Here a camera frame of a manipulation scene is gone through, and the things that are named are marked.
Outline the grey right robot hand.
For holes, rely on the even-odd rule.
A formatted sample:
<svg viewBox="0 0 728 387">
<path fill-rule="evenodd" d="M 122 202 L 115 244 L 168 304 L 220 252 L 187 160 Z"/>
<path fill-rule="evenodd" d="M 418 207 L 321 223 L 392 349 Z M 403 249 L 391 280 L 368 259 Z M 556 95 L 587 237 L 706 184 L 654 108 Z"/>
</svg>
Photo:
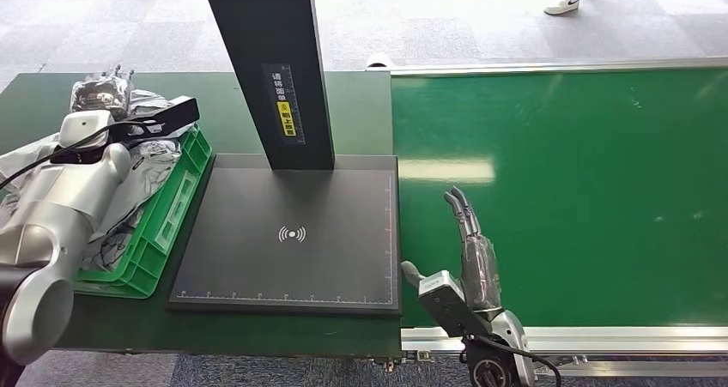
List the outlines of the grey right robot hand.
<svg viewBox="0 0 728 387">
<path fill-rule="evenodd" d="M 483 233 L 473 205 L 460 188 L 453 186 L 443 197 L 459 230 L 460 276 L 455 278 L 446 270 L 425 276 L 411 261 L 402 261 L 400 268 L 431 315 L 464 315 L 469 311 L 491 321 L 505 311 L 494 246 Z"/>
</svg>

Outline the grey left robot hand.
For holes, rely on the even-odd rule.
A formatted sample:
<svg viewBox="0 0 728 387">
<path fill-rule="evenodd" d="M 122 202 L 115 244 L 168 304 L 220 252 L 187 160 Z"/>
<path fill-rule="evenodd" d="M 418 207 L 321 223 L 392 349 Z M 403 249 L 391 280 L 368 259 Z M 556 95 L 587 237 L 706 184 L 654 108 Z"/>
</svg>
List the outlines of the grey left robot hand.
<svg viewBox="0 0 728 387">
<path fill-rule="evenodd" d="M 123 70 L 117 64 L 112 69 L 75 82 L 70 92 L 69 112 L 105 110 L 112 114 L 115 121 L 125 120 L 131 115 L 134 73 L 134 70 Z"/>
</svg>

